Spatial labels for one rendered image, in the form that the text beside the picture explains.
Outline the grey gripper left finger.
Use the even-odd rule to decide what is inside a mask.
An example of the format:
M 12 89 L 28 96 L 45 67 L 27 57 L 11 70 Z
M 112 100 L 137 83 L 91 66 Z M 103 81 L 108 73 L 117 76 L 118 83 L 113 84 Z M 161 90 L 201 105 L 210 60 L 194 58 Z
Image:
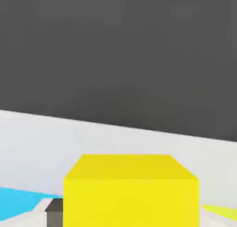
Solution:
M 63 227 L 63 199 L 44 198 L 32 211 L 0 221 L 0 227 Z

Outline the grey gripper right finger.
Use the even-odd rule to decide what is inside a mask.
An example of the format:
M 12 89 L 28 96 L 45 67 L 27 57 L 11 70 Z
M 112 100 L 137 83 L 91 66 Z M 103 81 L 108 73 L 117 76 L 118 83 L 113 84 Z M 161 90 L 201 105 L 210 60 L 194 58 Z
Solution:
M 237 221 L 201 209 L 200 227 L 237 227 Z

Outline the small yellow cube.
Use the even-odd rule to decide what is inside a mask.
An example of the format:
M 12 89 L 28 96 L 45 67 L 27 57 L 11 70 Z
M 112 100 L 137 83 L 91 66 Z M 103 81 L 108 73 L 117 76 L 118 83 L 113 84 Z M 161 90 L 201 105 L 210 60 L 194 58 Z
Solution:
M 63 181 L 63 227 L 200 227 L 199 180 L 170 155 L 84 154 Z

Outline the large blue box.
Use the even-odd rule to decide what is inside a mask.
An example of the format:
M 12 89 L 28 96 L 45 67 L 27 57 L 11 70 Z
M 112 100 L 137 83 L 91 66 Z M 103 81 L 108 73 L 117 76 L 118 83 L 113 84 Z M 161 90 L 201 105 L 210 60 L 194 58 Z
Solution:
M 0 221 L 32 211 L 44 198 L 62 196 L 0 187 Z

